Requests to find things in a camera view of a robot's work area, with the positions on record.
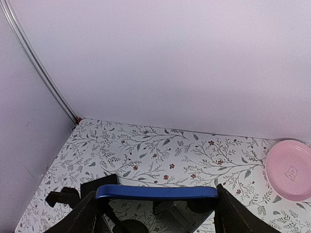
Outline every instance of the pink plate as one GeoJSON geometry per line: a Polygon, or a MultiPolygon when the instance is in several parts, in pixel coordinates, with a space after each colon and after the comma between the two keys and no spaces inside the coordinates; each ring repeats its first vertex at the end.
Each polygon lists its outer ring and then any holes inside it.
{"type": "Polygon", "coordinates": [[[294,140],[277,143],[267,156],[266,172],[280,197],[292,201],[311,197],[311,149],[305,144],[294,140]]]}

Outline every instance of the floral pattern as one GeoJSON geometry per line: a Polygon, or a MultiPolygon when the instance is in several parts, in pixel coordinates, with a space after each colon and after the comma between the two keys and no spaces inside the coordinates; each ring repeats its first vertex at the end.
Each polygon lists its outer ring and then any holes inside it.
{"type": "MultiPolygon", "coordinates": [[[[267,182],[265,159],[275,143],[83,119],[44,176],[16,232],[44,232],[70,212],[65,204],[49,207],[44,201],[49,192],[64,186],[79,190],[82,183],[116,173],[123,185],[222,183],[252,213],[279,231],[311,233],[311,200],[283,200],[267,182]]],[[[143,206],[130,203],[124,202],[116,210],[120,218],[134,213],[131,218],[143,219],[151,233],[170,232],[143,206]]],[[[215,232],[212,216],[196,232],[215,232]]]]}

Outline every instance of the gray leaf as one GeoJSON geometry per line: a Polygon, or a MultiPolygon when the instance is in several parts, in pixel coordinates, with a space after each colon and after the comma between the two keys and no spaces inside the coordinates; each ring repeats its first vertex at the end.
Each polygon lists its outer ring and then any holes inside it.
{"type": "Polygon", "coordinates": [[[214,179],[214,184],[215,184],[215,186],[218,185],[218,178],[214,179]]]}
{"type": "Polygon", "coordinates": [[[274,199],[274,201],[272,203],[277,203],[278,201],[282,200],[281,197],[279,196],[276,196],[276,198],[274,199]]]}
{"type": "Polygon", "coordinates": [[[195,140],[199,140],[199,137],[197,135],[193,134],[193,137],[195,140]]]}
{"type": "Polygon", "coordinates": [[[248,162],[242,157],[242,162],[248,164],[248,162]]]}
{"type": "Polygon", "coordinates": [[[250,175],[251,173],[252,173],[251,170],[247,170],[246,173],[245,173],[244,179],[245,179],[246,177],[249,177],[249,175],[250,175]]]}
{"type": "Polygon", "coordinates": [[[95,166],[96,165],[96,163],[95,162],[93,162],[93,163],[91,163],[89,166],[95,166]]]}
{"type": "Polygon", "coordinates": [[[163,146],[166,145],[166,144],[168,144],[169,142],[170,142],[170,140],[169,140],[169,139],[166,139],[165,142],[163,143],[163,146]]]}
{"type": "Polygon", "coordinates": [[[139,158],[141,159],[141,158],[145,157],[146,154],[147,154],[147,153],[141,154],[141,155],[139,156],[139,158]]]}
{"type": "Polygon", "coordinates": [[[300,204],[300,203],[296,203],[296,205],[298,205],[300,208],[302,208],[302,209],[306,210],[306,208],[305,208],[302,204],[300,204]]]}
{"type": "Polygon", "coordinates": [[[130,173],[131,173],[131,171],[128,171],[128,172],[124,173],[123,177],[127,177],[130,173]]]}

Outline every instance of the white wall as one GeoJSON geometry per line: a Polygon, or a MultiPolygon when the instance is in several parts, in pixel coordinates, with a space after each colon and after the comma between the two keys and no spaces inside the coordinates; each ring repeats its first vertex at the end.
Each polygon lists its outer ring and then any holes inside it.
{"type": "Polygon", "coordinates": [[[0,8],[0,232],[12,233],[73,123],[0,8]]]}
{"type": "Polygon", "coordinates": [[[311,2],[11,0],[82,117],[311,140],[311,2]]]}

